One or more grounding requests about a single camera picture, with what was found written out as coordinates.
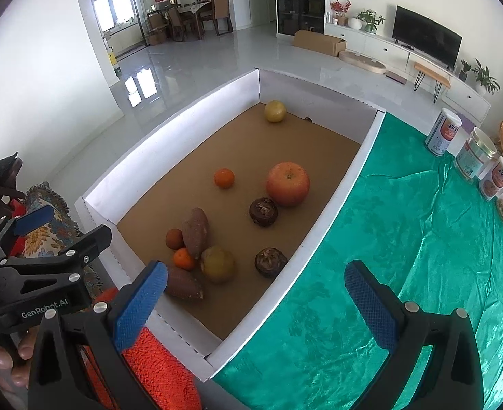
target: television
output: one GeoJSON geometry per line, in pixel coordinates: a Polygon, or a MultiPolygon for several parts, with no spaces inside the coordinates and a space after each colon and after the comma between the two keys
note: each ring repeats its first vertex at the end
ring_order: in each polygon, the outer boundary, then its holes
{"type": "Polygon", "coordinates": [[[454,69],[462,37],[439,23],[397,6],[392,36],[454,69]]]}

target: patterned cushion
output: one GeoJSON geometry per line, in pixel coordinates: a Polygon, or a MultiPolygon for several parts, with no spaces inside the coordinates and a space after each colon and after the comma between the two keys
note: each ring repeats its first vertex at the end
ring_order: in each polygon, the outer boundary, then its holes
{"type": "MultiPolygon", "coordinates": [[[[32,186],[27,192],[26,199],[28,212],[45,205],[54,208],[54,218],[26,236],[24,257],[56,256],[60,250],[73,245],[83,235],[79,231],[79,226],[69,216],[67,203],[50,189],[48,182],[32,186]]],[[[90,265],[84,268],[84,274],[86,288],[94,299],[102,292],[103,284],[90,265]]]]}

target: tablecloth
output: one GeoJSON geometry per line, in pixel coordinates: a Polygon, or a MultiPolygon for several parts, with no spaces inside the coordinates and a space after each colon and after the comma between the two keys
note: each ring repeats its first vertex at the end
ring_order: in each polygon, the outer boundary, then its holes
{"type": "MultiPolygon", "coordinates": [[[[214,380],[252,409],[348,409],[382,365],[344,287],[361,259],[402,301],[463,306],[479,347],[485,409],[503,400],[503,222],[448,153],[387,114],[371,154],[318,250],[259,331],[214,380]]],[[[412,398],[422,350],[395,408],[412,398]]]]}
{"type": "Polygon", "coordinates": [[[178,12],[179,13],[183,13],[183,12],[196,13],[197,10],[199,10],[202,6],[206,6],[207,4],[211,4],[211,2],[207,1],[205,3],[193,4],[190,6],[183,6],[182,8],[178,8],[178,12]]]}

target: mangosteen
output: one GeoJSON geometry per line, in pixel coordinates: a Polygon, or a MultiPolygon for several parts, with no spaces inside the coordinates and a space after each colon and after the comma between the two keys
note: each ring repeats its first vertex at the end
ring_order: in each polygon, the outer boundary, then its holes
{"type": "Polygon", "coordinates": [[[288,258],[275,248],[265,248],[255,256],[255,268],[269,279],[280,274],[287,262],[288,258]]]}
{"type": "Polygon", "coordinates": [[[272,199],[260,197],[251,203],[250,216],[259,226],[267,227],[276,221],[278,208],[272,199]]]}

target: canister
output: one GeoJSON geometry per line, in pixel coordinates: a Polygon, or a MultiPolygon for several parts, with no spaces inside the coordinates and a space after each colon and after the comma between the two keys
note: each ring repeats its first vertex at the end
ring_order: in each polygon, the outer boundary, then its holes
{"type": "Polygon", "coordinates": [[[439,117],[425,140],[425,146],[436,157],[441,157],[462,126],[462,120],[454,112],[442,108],[439,117]]]}
{"type": "Polygon", "coordinates": [[[498,162],[479,181],[479,191],[485,200],[490,201],[503,188],[503,157],[498,158],[498,162]]]}
{"type": "Polygon", "coordinates": [[[454,159],[455,167],[466,181],[472,182],[496,153],[496,147],[488,135],[479,128],[473,128],[469,139],[454,159]]]}

